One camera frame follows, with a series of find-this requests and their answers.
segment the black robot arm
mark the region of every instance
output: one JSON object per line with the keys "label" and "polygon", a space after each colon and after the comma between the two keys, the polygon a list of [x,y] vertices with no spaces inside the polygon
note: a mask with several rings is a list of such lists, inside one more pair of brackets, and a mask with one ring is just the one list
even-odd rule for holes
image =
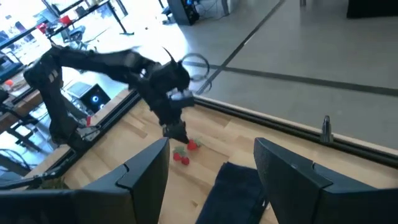
{"label": "black robot arm", "polygon": [[[188,143],[185,122],[180,117],[183,107],[193,106],[193,96],[187,90],[190,77],[181,62],[172,59],[161,65],[130,49],[100,54],[59,46],[53,46],[24,72],[27,83],[42,95],[52,120],[50,133],[54,141],[70,144],[81,130],[79,122],[68,115],[61,99],[62,67],[103,73],[128,84],[159,118],[165,137]],[[169,92],[174,89],[179,94],[171,98]]]}

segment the wooden surface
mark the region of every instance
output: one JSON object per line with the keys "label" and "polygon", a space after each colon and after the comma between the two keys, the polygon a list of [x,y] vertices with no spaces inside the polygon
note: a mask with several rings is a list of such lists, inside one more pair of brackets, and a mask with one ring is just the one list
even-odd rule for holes
{"label": "wooden surface", "polygon": [[[123,91],[112,99],[93,121],[101,119],[126,95],[127,91]],[[183,119],[187,122],[189,136],[204,145],[197,152],[190,152],[189,166],[170,161],[159,223],[194,223],[224,162],[255,168],[252,154],[255,137],[264,137],[374,187],[398,187],[398,171],[395,169],[239,118],[196,106],[184,109]],[[162,135],[157,121],[148,106],[140,101],[65,174],[67,185],[73,189],[84,187],[153,143]],[[171,150],[178,145],[181,144],[170,141]],[[57,156],[62,156],[62,152],[55,151]],[[53,159],[46,159],[40,169],[45,170],[43,168]],[[266,210],[261,223],[277,223],[271,208]]]}

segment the wire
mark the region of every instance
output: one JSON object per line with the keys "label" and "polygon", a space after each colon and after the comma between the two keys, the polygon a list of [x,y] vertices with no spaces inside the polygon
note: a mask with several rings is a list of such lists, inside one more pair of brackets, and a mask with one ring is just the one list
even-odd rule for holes
{"label": "wire", "polygon": [[[192,75],[192,76],[191,76],[191,81],[192,81],[192,82],[201,82],[201,81],[203,81],[203,80],[208,80],[208,79],[209,79],[208,76],[209,76],[209,73],[210,73],[210,64],[209,64],[209,61],[208,61],[203,55],[198,54],[198,53],[189,53],[189,54],[186,54],[186,55],[181,59],[181,61],[184,62],[187,58],[190,58],[190,57],[200,58],[200,59],[202,59],[202,60],[204,61],[204,63],[206,64],[206,73],[205,73],[204,75]],[[213,87],[213,84],[212,84],[211,82],[209,82],[209,88],[207,89],[207,91],[204,91],[203,93],[208,93],[208,92],[211,90],[212,87]]]}

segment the workbench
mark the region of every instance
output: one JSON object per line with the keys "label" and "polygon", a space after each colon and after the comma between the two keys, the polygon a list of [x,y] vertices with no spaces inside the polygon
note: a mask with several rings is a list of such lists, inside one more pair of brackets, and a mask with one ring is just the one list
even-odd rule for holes
{"label": "workbench", "polygon": [[[117,97],[96,113],[91,122],[96,124],[127,95],[127,90],[120,92]],[[227,105],[219,101],[197,98],[304,127],[302,124],[270,117],[266,114]],[[204,106],[185,108],[182,117],[187,122],[189,137],[199,139],[203,145],[198,151],[190,152],[191,162],[189,166],[170,160],[169,179],[159,223],[194,223],[224,162],[229,161],[237,165],[256,168],[253,158],[255,137],[264,137],[329,169],[373,187],[381,189],[398,187],[398,171],[394,168],[220,113]],[[115,169],[161,137],[162,130],[158,125],[157,117],[149,111],[149,107],[141,100],[66,172],[64,175],[65,183],[71,189],[84,187]],[[397,154],[397,151],[393,149],[344,136],[339,137]],[[182,144],[171,139],[170,151],[179,145]],[[67,152],[68,146],[60,147],[31,171],[27,177],[45,172]],[[261,223],[277,223],[272,208],[265,211]]]}

